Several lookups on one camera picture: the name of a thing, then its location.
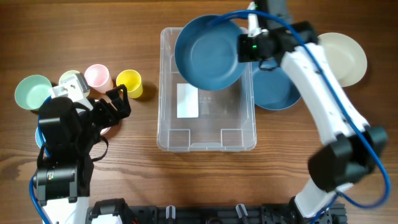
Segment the clear plastic storage container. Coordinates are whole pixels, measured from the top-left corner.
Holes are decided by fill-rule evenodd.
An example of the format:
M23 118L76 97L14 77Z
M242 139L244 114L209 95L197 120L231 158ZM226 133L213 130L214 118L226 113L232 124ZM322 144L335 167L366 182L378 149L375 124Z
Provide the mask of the clear plastic storage container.
M187 83L175 64L179 27L160 34L157 146L163 151L250 151L257 144L251 64L231 86L198 90L199 116L177 118L177 84Z

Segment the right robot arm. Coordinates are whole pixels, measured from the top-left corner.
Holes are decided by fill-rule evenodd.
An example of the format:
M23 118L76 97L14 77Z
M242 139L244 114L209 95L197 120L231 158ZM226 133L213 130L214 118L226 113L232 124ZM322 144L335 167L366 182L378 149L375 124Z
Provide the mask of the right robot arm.
M292 199L297 223L315 223L337 198L346 197L348 189L375 169L383 176L384 193L369 208L383 205L391 194L391 179L380 160L387 133L370 126L352 105L311 23L289 24L257 1L238 16L249 22L249 34L238 42L239 60L274 59L301 94L323 144L308 160L310 179Z

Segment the cream cup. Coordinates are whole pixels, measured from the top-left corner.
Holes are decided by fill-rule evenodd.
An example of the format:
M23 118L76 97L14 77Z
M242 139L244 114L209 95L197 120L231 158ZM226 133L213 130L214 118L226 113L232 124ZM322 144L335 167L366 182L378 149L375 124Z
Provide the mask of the cream cup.
M65 72L65 73L59 78L58 84L59 84L59 85L64 84L64 83L66 82L66 79L68 79L68 78L70 78L70 77L72 77L72 76L74 76L74 75L77 76L78 81L79 81L79 84L81 85L81 87L82 87L82 89L83 89L83 95L84 95L85 97L88 97L89 94L90 94L90 87L89 87L89 85L87 84L87 81L86 81L86 79L85 79L85 77L84 77L84 74L82 74L81 72L79 72L79 71L77 71L77 70L69 70L69 71Z

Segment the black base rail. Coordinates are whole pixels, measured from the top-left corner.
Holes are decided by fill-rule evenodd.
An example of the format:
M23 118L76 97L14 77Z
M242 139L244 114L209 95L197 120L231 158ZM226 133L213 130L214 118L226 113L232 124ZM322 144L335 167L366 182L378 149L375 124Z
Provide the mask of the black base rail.
M246 207L246 213L239 215L233 207L177 207L175 216L169 215L165 207L130 206L137 217L134 223L149 224L206 224L209 222L223 224L283 224L296 223L299 216L289 210L287 204L262 204Z

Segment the pink cup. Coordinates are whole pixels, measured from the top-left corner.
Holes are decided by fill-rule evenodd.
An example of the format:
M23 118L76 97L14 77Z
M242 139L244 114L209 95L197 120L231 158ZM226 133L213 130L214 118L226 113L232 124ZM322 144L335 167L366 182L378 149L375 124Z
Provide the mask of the pink cup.
M88 67L84 73L87 84L100 93L106 93L113 89L113 81L109 70L102 64L94 64Z

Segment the light blue bowl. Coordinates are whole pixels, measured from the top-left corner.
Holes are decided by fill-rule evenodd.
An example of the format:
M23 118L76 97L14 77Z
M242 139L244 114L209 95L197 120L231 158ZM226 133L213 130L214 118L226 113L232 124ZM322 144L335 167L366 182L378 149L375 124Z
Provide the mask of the light blue bowl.
M43 137L40 135L38 128L36 128L36 130L35 130L35 141L36 141L36 144L37 144L37 146L39 148L42 147L42 144L43 144L43 140L42 139L43 139Z

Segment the blue plate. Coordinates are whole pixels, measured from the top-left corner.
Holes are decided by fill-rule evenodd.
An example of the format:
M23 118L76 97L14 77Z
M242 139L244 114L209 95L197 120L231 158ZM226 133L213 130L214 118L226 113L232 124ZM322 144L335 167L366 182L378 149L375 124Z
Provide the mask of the blue plate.
M252 62L254 104L266 110L284 110L301 99L297 87L275 61Z
M175 63L181 76L201 90L218 91L236 82L246 69L238 62L238 37L243 30L233 21L218 25L216 15L190 21L175 44Z

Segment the cream plate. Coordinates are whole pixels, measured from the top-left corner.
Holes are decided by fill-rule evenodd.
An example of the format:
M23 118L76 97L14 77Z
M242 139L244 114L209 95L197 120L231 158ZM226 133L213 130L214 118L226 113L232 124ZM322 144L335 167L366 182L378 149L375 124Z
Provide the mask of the cream plate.
M330 68L341 86L351 86L366 74L368 60L363 48L351 37L337 32L318 36Z

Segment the green bowl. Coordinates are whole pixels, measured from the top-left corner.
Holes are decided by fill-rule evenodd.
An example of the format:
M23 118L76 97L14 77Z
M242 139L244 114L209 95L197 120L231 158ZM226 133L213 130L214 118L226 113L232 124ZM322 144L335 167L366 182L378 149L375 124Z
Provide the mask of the green bowl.
M42 75L31 75L16 87L14 98L18 106L25 110L37 110L50 96L52 83Z

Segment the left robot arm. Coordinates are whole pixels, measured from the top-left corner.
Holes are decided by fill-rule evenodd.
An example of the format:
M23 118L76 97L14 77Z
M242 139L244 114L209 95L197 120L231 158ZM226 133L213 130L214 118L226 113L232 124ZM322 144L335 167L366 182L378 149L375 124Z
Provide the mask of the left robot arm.
M90 201L94 163L92 147L105 141L100 132L131 114L127 88L106 92L110 102L82 103L59 96L39 109L38 129L45 142L37 158L37 170L29 184L31 200L44 223L84 223Z

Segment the white label in container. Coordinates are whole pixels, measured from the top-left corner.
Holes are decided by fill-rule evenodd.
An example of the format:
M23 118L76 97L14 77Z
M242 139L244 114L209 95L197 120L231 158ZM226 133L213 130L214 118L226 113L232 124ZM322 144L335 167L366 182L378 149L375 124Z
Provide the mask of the white label in container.
M198 88L189 83L178 83L177 118L197 118L198 116Z

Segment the yellow cup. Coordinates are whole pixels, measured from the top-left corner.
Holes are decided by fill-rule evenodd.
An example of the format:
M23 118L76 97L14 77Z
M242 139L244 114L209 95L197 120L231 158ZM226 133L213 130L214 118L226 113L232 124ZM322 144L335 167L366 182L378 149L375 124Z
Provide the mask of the yellow cup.
M125 85L130 98L139 98L143 93L142 78L135 70L124 70L116 78L117 85Z

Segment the pink bowl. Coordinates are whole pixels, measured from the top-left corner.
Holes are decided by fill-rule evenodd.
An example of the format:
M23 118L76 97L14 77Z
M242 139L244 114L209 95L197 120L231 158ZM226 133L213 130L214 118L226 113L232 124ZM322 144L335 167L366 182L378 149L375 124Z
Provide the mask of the pink bowl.
M111 129L110 127L102 129L101 132L100 132L100 135L106 134L110 129Z

